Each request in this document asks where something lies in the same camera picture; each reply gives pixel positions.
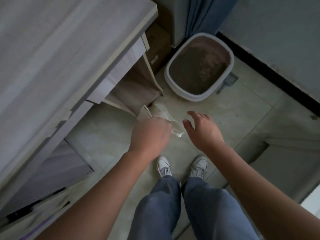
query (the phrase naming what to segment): person's left arm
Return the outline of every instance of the person's left arm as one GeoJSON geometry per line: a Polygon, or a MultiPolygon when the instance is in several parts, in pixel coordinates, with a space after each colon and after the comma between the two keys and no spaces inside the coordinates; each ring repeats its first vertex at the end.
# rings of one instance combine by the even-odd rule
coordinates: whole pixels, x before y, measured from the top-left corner
{"type": "Polygon", "coordinates": [[[171,125],[152,117],[138,122],[119,162],[36,240],[106,240],[132,187],[169,141],[171,125]]]}

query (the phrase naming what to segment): white shoe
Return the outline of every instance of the white shoe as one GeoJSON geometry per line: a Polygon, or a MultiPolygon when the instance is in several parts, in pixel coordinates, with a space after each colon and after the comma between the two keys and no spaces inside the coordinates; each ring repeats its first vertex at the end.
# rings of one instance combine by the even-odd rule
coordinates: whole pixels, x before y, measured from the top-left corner
{"type": "Polygon", "coordinates": [[[158,169],[160,177],[164,177],[166,175],[172,176],[170,164],[164,156],[158,156],[157,169],[158,169]]]}
{"type": "Polygon", "coordinates": [[[203,156],[197,156],[191,164],[191,172],[189,177],[205,178],[208,166],[208,159],[203,156]]]}

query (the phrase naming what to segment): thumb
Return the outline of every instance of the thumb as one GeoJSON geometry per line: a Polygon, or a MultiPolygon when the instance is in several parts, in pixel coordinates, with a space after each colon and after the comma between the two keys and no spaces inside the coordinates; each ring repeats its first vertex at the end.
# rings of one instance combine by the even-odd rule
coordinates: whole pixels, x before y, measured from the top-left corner
{"type": "Polygon", "coordinates": [[[186,129],[188,135],[190,136],[191,133],[194,132],[194,128],[189,120],[182,121],[184,128],[186,129]]]}

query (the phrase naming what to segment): plastic tub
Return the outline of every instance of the plastic tub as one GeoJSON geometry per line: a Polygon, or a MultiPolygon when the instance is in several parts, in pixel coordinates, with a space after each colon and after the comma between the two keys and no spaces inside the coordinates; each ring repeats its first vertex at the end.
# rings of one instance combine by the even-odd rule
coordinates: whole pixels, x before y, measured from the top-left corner
{"type": "Polygon", "coordinates": [[[234,55],[217,37],[198,33],[170,59],[164,77],[180,97],[198,102],[207,98],[231,72],[234,55]]]}

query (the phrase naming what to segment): white litter box rim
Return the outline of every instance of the white litter box rim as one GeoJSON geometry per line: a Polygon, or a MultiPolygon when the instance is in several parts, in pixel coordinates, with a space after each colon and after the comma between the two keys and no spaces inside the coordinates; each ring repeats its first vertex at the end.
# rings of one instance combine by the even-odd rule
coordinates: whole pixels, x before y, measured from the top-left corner
{"type": "Polygon", "coordinates": [[[191,36],[179,49],[178,51],[173,55],[173,57],[170,59],[170,61],[168,62],[165,70],[164,70],[164,79],[166,80],[167,84],[169,85],[169,87],[180,97],[192,101],[192,102],[199,102],[204,100],[205,98],[207,98],[211,93],[214,92],[214,90],[216,90],[218,88],[218,86],[223,82],[224,79],[226,79],[226,77],[229,75],[229,73],[231,72],[231,69],[233,68],[235,62],[235,57],[233,55],[232,50],[220,39],[218,39],[216,36],[213,36],[211,34],[208,33],[197,33],[193,36],[191,36]],[[222,75],[218,78],[217,81],[215,81],[215,83],[208,89],[206,90],[204,93],[202,94],[192,94],[189,93],[185,90],[183,90],[181,87],[179,87],[171,78],[170,74],[169,74],[169,68],[170,65],[172,64],[173,60],[180,54],[180,52],[183,50],[183,48],[185,48],[193,39],[195,39],[196,37],[199,36],[205,36],[208,37],[210,39],[215,40],[216,42],[218,42],[219,44],[221,44],[229,53],[230,55],[230,64],[227,66],[226,70],[222,73],[222,75]]]}

